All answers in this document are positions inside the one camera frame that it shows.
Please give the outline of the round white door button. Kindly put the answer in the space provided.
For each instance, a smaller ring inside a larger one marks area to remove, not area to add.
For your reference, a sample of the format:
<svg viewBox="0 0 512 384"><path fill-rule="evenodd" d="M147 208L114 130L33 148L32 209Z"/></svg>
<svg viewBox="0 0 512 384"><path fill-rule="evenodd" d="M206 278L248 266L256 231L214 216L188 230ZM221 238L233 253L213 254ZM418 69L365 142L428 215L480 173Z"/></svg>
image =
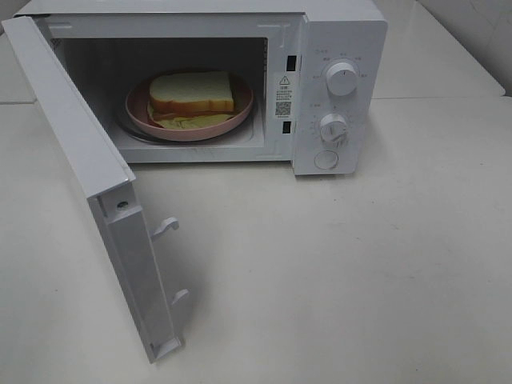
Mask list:
<svg viewBox="0 0 512 384"><path fill-rule="evenodd" d="M315 155L314 164L320 170L332 170L338 164L338 154L332 150L324 150Z"/></svg>

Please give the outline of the white bread sandwich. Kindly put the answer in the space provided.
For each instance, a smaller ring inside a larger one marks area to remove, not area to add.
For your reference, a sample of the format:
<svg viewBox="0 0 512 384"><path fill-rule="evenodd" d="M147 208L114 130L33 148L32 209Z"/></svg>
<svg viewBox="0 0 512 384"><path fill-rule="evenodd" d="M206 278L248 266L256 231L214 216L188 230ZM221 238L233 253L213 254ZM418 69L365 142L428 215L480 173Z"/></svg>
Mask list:
<svg viewBox="0 0 512 384"><path fill-rule="evenodd" d="M235 114L230 76L225 71L166 74L149 85L147 114L170 130L219 124Z"/></svg>

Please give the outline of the white microwave door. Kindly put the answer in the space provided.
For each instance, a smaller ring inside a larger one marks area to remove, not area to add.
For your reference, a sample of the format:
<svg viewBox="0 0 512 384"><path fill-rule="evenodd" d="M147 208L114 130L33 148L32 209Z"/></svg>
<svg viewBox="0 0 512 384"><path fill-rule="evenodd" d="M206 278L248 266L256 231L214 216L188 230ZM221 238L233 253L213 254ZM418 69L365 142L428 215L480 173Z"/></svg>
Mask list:
<svg viewBox="0 0 512 384"><path fill-rule="evenodd" d="M156 231L133 186L135 176L31 17L2 22L14 55L82 191L122 288L144 350L155 362L182 344L181 304L188 290L169 296L154 240L179 227L176 218Z"/></svg>

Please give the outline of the pink plate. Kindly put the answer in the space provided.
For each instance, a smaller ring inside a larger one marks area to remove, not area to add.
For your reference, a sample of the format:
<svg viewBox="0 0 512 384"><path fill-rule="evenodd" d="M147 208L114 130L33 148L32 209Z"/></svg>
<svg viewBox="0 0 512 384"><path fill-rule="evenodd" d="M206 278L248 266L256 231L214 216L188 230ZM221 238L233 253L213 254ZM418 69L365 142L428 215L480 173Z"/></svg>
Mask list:
<svg viewBox="0 0 512 384"><path fill-rule="evenodd" d="M149 81L144 81L136 86L126 97L126 112L141 132L151 138L158 138L171 142L198 142L216 138L226 134L241 124L249 117L254 106L254 93L251 88L236 76L232 77L231 85L234 88L234 106L236 110L227 120L211 123L197 128L173 128L164 127L167 120L153 121L150 118L150 92Z"/></svg>

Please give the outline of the white microwave oven body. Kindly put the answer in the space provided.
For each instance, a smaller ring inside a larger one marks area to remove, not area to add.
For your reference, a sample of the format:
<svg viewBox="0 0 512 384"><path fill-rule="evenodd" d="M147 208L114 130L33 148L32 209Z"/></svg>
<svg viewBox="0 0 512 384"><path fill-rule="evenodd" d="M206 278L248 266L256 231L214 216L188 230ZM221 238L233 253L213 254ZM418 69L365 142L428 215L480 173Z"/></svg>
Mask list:
<svg viewBox="0 0 512 384"><path fill-rule="evenodd" d="M250 146L150 146L110 139L126 163L290 162L297 175L354 172L387 23L371 1L31 1L31 17L105 132L130 89L173 70L225 70L254 92ZM358 86L334 96L326 67L353 61ZM319 122L340 114L346 137L324 142ZM338 164L320 170L316 154Z"/></svg>

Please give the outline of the upper white power knob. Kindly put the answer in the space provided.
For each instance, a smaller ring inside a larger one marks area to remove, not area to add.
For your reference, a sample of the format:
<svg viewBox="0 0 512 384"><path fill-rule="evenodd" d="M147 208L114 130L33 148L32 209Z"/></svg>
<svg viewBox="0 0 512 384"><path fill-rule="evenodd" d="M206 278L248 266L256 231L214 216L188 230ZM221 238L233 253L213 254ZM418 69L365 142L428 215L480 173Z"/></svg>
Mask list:
<svg viewBox="0 0 512 384"><path fill-rule="evenodd" d="M358 86L359 70L349 59L329 64L324 73L328 91L334 96L347 96Z"/></svg>

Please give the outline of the glass microwave turntable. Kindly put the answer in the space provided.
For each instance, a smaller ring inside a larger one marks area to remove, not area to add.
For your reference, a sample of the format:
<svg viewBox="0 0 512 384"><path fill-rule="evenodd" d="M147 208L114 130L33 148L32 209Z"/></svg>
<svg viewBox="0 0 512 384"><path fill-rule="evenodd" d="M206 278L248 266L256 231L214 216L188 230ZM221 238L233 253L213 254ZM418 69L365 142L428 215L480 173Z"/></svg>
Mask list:
<svg viewBox="0 0 512 384"><path fill-rule="evenodd" d="M156 138L144 133L130 120L127 112L122 112L121 109L118 109L110 125L109 135L117 142L121 140L127 141L130 138L132 141L142 142L150 146L250 146L253 141L260 141L260 129L254 128L253 115L253 113L250 113L249 117L242 124L217 137L192 142L178 142Z"/></svg>

